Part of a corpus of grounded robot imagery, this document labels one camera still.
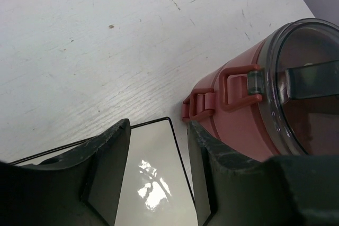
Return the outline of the pink bowl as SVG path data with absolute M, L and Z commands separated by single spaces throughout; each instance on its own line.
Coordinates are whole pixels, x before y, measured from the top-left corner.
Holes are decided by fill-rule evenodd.
M 213 121 L 218 139 L 257 161 L 264 161 L 280 154 L 265 128 L 258 103 L 244 106 L 233 112 L 226 112 L 221 108 L 219 96 L 222 95 L 222 90 L 219 86 L 223 84 L 221 79 L 224 77 L 226 69 L 238 69 L 242 66 L 256 64 L 262 45 L 263 42 L 257 43 L 220 67 L 215 75 L 214 83 L 217 109 L 213 115 Z
M 207 75 L 193 88 L 182 103 L 181 118 L 184 123 L 197 121 L 213 137 L 220 139 L 213 119 L 216 113 L 214 75 Z

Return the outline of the white square plate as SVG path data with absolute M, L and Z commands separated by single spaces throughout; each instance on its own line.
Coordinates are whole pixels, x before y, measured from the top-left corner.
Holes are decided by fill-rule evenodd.
M 29 156 L 14 166 L 40 164 L 93 139 Z M 165 117 L 131 126 L 114 225 L 196 225 L 194 198 L 172 122 Z

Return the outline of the dark red lid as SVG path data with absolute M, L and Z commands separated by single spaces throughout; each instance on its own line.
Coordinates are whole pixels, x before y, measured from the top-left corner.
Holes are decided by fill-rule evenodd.
M 284 42 L 276 65 L 283 115 L 298 144 L 309 155 L 338 154 L 338 95 L 291 100 L 286 70 L 338 60 L 338 36 L 303 28 Z

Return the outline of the grey lunch box lid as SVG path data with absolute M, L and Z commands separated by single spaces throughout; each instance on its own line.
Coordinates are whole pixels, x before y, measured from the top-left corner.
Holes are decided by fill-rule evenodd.
M 303 28 L 338 36 L 338 26 L 308 18 L 288 23 L 264 39 L 256 64 L 225 70 L 219 86 L 221 108 L 233 112 L 258 103 L 265 128 L 283 155 L 308 155 L 296 141 L 283 115 L 276 85 L 276 65 L 286 39 Z M 291 100 L 338 95 L 338 60 L 286 70 L 286 94 Z

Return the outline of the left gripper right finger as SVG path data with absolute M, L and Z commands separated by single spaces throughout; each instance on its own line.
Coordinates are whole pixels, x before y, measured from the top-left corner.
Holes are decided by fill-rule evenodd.
M 338 225 L 338 156 L 275 156 L 232 149 L 188 124 L 199 225 Z

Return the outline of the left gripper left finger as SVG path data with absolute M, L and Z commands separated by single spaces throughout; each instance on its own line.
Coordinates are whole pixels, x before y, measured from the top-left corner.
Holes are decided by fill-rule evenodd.
M 130 145 L 122 119 L 42 163 L 1 163 L 1 225 L 114 225 Z

